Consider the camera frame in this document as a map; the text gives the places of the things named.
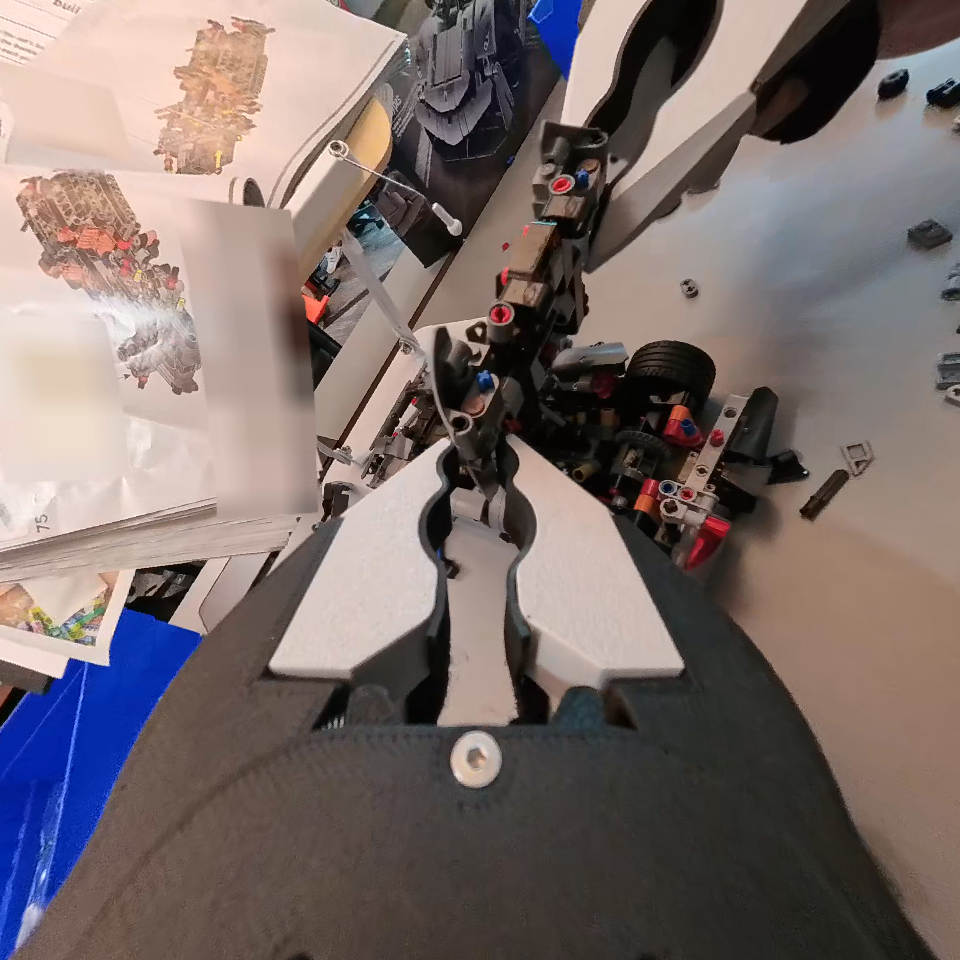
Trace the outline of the colourful printed paper sheet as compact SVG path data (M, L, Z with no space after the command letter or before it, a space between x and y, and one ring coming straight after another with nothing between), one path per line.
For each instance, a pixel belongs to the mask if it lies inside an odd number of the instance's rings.
M108 666L135 573L34 578L1 585L2 660L62 677L66 659Z

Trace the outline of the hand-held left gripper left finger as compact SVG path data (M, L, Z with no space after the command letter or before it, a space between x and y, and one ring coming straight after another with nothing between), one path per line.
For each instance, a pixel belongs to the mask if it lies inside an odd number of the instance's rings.
M269 661L278 677L386 690L406 722L436 724L450 684L450 441L331 524Z

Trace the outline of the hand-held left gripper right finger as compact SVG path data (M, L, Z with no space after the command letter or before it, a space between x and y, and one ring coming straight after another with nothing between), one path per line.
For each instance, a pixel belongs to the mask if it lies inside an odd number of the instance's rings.
M517 437L502 448L505 650L519 714L570 690L680 678L685 662L608 509Z

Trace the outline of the thin white tipped rod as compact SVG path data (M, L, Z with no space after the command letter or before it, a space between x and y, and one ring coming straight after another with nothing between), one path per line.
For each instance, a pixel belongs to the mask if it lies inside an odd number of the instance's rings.
M452 216L450 212L446 210L441 204L439 204L438 202L430 201L429 198L426 197L425 193L423 193L421 190L417 189L413 185L406 183L405 181L401 181L395 178L394 176L380 173L375 169L360 163L353 155L350 149L350 146L347 142L334 140L328 145L327 151L330 154L330 156L335 160L346 163L360 170L361 172L374 177L374 179L379 182L382 182L390 186L394 186L397 189L403 190L411 194L412 196L423 200L427 204L431 212L438 218L440 222L444 224L445 228L447 229L448 233L451 236L459 237L463 234L462 222L459 219Z

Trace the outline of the grey lego car model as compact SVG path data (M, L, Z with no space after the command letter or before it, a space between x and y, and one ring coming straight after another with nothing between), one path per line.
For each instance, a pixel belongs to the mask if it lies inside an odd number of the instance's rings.
M652 539L681 570L705 568L733 521L759 499L734 470L773 472L779 398L730 396L703 419L716 365L702 348L656 341L577 346L589 312L583 271L612 162L598 129L548 123L534 177L534 220L495 281L486 317L426 346L370 446L376 489L441 439L461 456L462 486L489 497L496 444L513 436Z

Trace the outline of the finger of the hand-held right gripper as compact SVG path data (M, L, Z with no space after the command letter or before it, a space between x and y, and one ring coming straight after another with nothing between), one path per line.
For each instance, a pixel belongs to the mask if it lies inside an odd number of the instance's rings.
M692 188L716 183L758 113L758 93L814 37L814 3L721 2L699 64L635 131L605 131L610 164L586 270L605 265Z
M699 65L719 1L599 1L581 17L561 122L634 132Z

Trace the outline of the lego set cardboard box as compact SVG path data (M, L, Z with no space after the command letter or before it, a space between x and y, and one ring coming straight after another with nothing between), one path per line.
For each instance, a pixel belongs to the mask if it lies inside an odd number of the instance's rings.
M405 33L386 74L392 151L385 174L462 222L451 236L424 200L378 182L370 199L424 267L469 235L560 76L528 1L384 2L375 21Z

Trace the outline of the white post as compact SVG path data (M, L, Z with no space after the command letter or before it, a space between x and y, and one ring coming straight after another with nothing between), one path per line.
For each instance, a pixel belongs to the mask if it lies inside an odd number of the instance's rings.
M297 275L307 281L329 248L340 238L354 212L373 188L375 178L342 157L336 141L314 162L286 205L292 215Z

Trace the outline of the lego instruction booklet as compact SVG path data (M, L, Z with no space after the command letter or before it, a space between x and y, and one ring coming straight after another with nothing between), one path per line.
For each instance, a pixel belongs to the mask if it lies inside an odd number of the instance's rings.
M291 213L405 33L95 2L4 67L2 581L284 546L317 489Z

